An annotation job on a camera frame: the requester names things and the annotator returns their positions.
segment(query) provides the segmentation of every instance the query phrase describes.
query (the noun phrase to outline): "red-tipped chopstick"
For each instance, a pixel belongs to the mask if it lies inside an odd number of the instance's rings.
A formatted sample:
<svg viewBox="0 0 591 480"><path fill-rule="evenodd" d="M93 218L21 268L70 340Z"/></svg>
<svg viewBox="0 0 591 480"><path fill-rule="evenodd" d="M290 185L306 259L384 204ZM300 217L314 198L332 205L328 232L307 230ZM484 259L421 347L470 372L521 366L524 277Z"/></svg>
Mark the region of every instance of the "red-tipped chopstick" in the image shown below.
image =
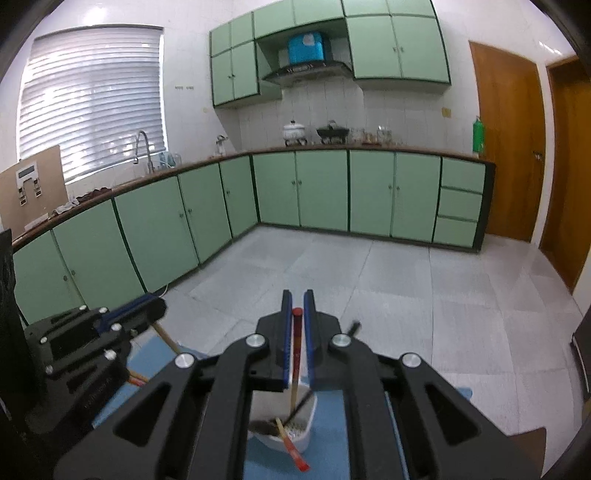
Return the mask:
<svg viewBox="0 0 591 480"><path fill-rule="evenodd" d="M295 466L298 468L300 472L307 472L308 470L310 470L310 465L306 463L306 461L300 455L300 452L297 451L296 446L293 444L289 436L286 434L281 420L279 418L276 418L275 423L277 423L279 434L281 435L281 439L283 440L283 444L285 445L287 452L291 455L291 458L294 459Z"/></svg>

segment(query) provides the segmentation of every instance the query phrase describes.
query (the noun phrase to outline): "wooden door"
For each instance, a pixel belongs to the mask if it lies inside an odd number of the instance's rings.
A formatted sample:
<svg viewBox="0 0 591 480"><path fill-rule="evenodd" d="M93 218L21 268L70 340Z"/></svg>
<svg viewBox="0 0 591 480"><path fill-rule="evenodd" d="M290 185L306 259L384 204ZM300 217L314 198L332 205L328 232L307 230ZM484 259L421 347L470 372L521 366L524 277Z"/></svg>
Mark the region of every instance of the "wooden door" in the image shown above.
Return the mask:
<svg viewBox="0 0 591 480"><path fill-rule="evenodd" d="M232 236L237 237L258 222L250 158L223 161L220 170Z"/></svg>
<svg viewBox="0 0 591 480"><path fill-rule="evenodd" d="M266 153L252 161L261 222L300 226L295 154Z"/></svg>
<svg viewBox="0 0 591 480"><path fill-rule="evenodd" d="M390 235L394 154L352 150L351 231Z"/></svg>
<svg viewBox="0 0 591 480"><path fill-rule="evenodd" d="M348 230L346 150L297 152L302 226Z"/></svg>
<svg viewBox="0 0 591 480"><path fill-rule="evenodd" d="M205 262L232 239L219 166L181 173L178 181L199 260Z"/></svg>
<svg viewBox="0 0 591 480"><path fill-rule="evenodd" d="M531 241L544 176L545 123L535 63L470 42L485 158L496 164L487 233Z"/></svg>
<svg viewBox="0 0 591 480"><path fill-rule="evenodd" d="M197 266L197 255L175 177L115 199L129 250L148 291Z"/></svg>
<svg viewBox="0 0 591 480"><path fill-rule="evenodd" d="M389 15L347 19L355 78L400 78L394 28Z"/></svg>
<svg viewBox="0 0 591 480"><path fill-rule="evenodd" d="M549 67L556 155L540 248L573 291L591 244L591 83L580 61Z"/></svg>
<svg viewBox="0 0 591 480"><path fill-rule="evenodd" d="M437 215L441 157L397 153L391 235L430 242Z"/></svg>
<svg viewBox="0 0 591 480"><path fill-rule="evenodd" d="M144 294L110 200L56 226L53 233L89 308L115 309Z"/></svg>

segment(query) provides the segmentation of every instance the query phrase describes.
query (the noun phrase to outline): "window blinds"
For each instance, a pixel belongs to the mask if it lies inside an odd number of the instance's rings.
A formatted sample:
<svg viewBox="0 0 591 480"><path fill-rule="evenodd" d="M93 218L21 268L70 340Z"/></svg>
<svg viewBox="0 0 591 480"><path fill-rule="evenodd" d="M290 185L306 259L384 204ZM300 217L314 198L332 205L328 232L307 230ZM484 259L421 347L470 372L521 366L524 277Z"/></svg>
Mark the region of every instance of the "window blinds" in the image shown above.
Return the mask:
<svg viewBox="0 0 591 480"><path fill-rule="evenodd" d="M68 181L134 158L140 129L151 153L164 151L161 35L109 26L35 39L22 81L20 158L59 145Z"/></svg>

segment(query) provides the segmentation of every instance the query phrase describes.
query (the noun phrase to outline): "upper cabinet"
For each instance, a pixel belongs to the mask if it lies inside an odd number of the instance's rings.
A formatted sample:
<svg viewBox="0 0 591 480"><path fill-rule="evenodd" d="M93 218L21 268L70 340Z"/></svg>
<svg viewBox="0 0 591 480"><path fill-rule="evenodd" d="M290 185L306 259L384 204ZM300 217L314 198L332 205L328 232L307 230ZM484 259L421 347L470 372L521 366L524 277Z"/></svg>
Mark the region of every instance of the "upper cabinet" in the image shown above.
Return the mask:
<svg viewBox="0 0 591 480"><path fill-rule="evenodd" d="M291 0L281 0L269 4L255 10L253 13L255 38L261 38L296 26Z"/></svg>
<svg viewBox="0 0 591 480"><path fill-rule="evenodd" d="M343 18L340 0L293 0L296 25Z"/></svg>
<svg viewBox="0 0 591 480"><path fill-rule="evenodd" d="M431 0L387 0L392 15L423 15L435 17Z"/></svg>

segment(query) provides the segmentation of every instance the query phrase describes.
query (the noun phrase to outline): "cabinet door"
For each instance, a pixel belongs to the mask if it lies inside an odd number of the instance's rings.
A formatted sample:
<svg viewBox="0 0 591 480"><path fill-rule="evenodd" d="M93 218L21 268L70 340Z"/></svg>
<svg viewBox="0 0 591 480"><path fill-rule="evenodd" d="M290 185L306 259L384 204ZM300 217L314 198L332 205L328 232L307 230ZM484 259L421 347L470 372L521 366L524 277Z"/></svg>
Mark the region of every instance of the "cabinet door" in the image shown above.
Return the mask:
<svg viewBox="0 0 591 480"><path fill-rule="evenodd" d="M287 30L296 26L291 0L281 0L253 12L255 38Z"/></svg>
<svg viewBox="0 0 591 480"><path fill-rule="evenodd" d="M441 158L397 153L392 236L430 242L437 215Z"/></svg>
<svg viewBox="0 0 591 480"><path fill-rule="evenodd" d="M68 269L91 309L115 309L144 294L110 200L53 229Z"/></svg>
<svg viewBox="0 0 591 480"><path fill-rule="evenodd" d="M213 104L234 100L232 79L232 53L230 51L212 58Z"/></svg>
<svg viewBox="0 0 591 480"><path fill-rule="evenodd" d="M29 323L79 307L84 300L61 259L51 232L14 254L14 295Z"/></svg>
<svg viewBox="0 0 591 480"><path fill-rule="evenodd" d="M261 222L300 225L293 152L253 156Z"/></svg>
<svg viewBox="0 0 591 480"><path fill-rule="evenodd" d="M211 32L212 47L210 55L213 57L223 51L230 50L230 24L224 23Z"/></svg>
<svg viewBox="0 0 591 480"><path fill-rule="evenodd" d="M343 18L340 0L293 0L293 4L296 25Z"/></svg>
<svg viewBox="0 0 591 480"><path fill-rule="evenodd" d="M252 12L248 12L230 22L230 37L232 39L232 47L254 40Z"/></svg>
<svg viewBox="0 0 591 480"><path fill-rule="evenodd" d="M435 17L431 0L387 0L392 15Z"/></svg>
<svg viewBox="0 0 591 480"><path fill-rule="evenodd" d="M257 222L250 158L223 161L220 170L232 235L237 237Z"/></svg>
<svg viewBox="0 0 591 480"><path fill-rule="evenodd" d="M343 0L347 17L355 15L388 15L386 0Z"/></svg>
<svg viewBox="0 0 591 480"><path fill-rule="evenodd" d="M178 176L199 260L205 262L231 239L217 163Z"/></svg>
<svg viewBox="0 0 591 480"><path fill-rule="evenodd" d="M392 17L400 46L402 76L449 83L447 60L437 20Z"/></svg>
<svg viewBox="0 0 591 480"><path fill-rule="evenodd" d="M115 203L148 291L164 287L197 266L176 177L124 193Z"/></svg>
<svg viewBox="0 0 591 480"><path fill-rule="evenodd" d="M400 78L400 62L390 17L347 19L356 78Z"/></svg>
<svg viewBox="0 0 591 480"><path fill-rule="evenodd" d="M347 152L295 154L302 226L348 229Z"/></svg>
<svg viewBox="0 0 591 480"><path fill-rule="evenodd" d="M352 150L350 169L351 231L390 235L394 154Z"/></svg>
<svg viewBox="0 0 591 480"><path fill-rule="evenodd" d="M234 79L234 98L258 93L254 42L232 49L232 78Z"/></svg>

